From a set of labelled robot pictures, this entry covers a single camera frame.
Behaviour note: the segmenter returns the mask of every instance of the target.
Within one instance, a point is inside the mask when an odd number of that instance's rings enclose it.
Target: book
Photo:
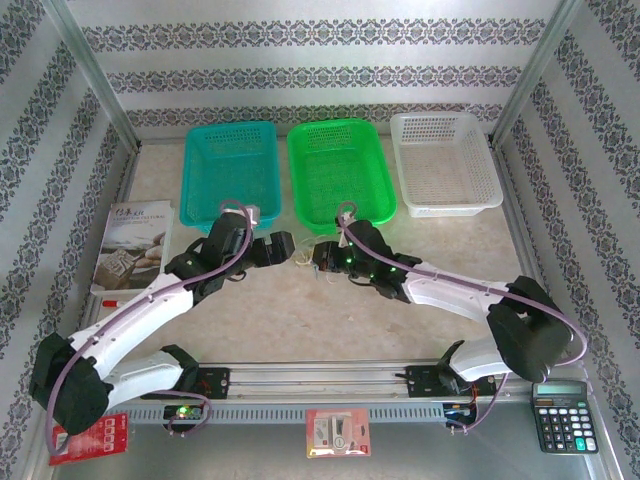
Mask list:
[[[147,288],[167,263],[173,214],[169,200],[113,204],[91,293],[119,296]]]

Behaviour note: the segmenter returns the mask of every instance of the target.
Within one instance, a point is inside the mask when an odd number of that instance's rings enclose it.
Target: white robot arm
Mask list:
[[[167,286],[213,272],[237,254],[246,229],[247,221],[243,215],[224,213],[214,223],[207,239],[200,239],[184,254],[175,257],[165,268],[165,273],[129,304],[66,340],[56,333],[45,338],[39,346],[31,379],[30,394],[33,398],[46,408],[54,383],[65,364],[84,348],[87,341],[97,339],[98,331],[117,315],[124,316],[109,330],[106,338],[90,345],[69,371],[55,404],[55,420],[70,435],[75,435],[91,427],[107,409],[131,398],[157,390],[190,391],[198,363],[176,345],[164,347],[142,360],[120,362],[162,325],[218,291],[225,279],[244,274],[249,267],[265,267],[286,261],[294,250],[291,235],[287,232],[272,234],[269,244],[264,240],[252,241],[242,261],[220,275],[172,288],[169,294],[158,300],[140,302],[141,306],[129,313],[125,314],[123,309],[145,297],[153,299],[155,292],[166,290]],[[380,232],[368,221],[354,222],[349,230],[385,258],[422,270],[435,270],[416,257],[393,254]],[[341,248],[338,242],[316,245],[313,260],[320,270],[347,273],[352,281],[358,277],[368,278],[370,284],[387,298],[433,305],[477,322],[486,322],[491,336],[478,341],[456,342],[438,364],[439,381],[452,393],[466,390],[470,382],[480,377],[511,371],[533,382],[544,381],[571,340],[571,332],[562,322],[489,291],[491,288],[508,289],[557,310],[542,288],[527,277],[505,284],[442,272],[450,278],[473,281],[487,287],[486,292],[478,292],[477,289],[440,282],[437,274],[434,281],[389,267],[351,244]]]
[[[433,265],[419,258],[394,254],[380,232],[367,220],[349,222],[348,228],[358,243],[379,258],[392,260],[409,270],[435,274],[428,278],[396,268],[344,240],[316,245],[313,261],[321,271],[346,273],[353,283],[357,278],[365,278],[389,299],[433,305],[488,324],[491,336],[456,342],[440,360],[440,382],[451,392],[466,390],[478,378],[509,372],[532,382],[543,382],[571,342],[573,332],[562,321],[493,293],[506,291],[559,312],[535,280],[520,276],[511,283],[487,282],[438,272]],[[440,275],[447,280],[439,279]],[[484,291],[465,286],[471,284],[481,285]]]
[[[255,224],[256,209],[245,211],[251,217],[249,221],[243,212],[225,210],[207,238],[198,239],[173,258],[149,287],[107,318],[68,339],[52,333],[40,343],[29,393],[44,408],[63,368],[69,368],[67,364],[76,358],[57,394],[53,412],[53,418],[67,433],[85,431],[107,409],[131,398],[158,390],[193,388],[198,362],[177,345],[163,347],[141,360],[121,360],[162,325],[217,292],[225,279],[245,275],[250,267],[277,265],[291,257],[291,234],[272,233],[268,243],[265,239],[254,240],[247,229],[248,224]],[[242,253],[247,235],[250,241]],[[236,256],[238,261],[231,265],[229,259]],[[101,334],[107,324],[112,325]]]

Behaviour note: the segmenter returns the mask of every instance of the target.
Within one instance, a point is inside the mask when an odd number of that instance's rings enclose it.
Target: white basket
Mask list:
[[[502,203],[478,119],[469,113],[400,113],[391,119],[402,198],[412,217],[475,215]]]

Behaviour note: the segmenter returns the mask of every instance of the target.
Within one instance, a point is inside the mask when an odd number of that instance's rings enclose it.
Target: red pen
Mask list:
[[[103,300],[102,306],[108,308],[118,308],[122,307],[126,302],[121,302],[120,300]]]

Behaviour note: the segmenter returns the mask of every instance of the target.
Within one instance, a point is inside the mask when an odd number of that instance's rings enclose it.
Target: teal basket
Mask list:
[[[358,206],[356,218],[374,225],[396,212],[376,129],[357,118],[298,125],[287,136],[296,214],[315,234],[336,233],[338,206]]]
[[[260,225],[280,215],[276,129],[271,122],[194,128],[187,134],[180,221],[209,233],[220,202],[235,199],[260,207]]]

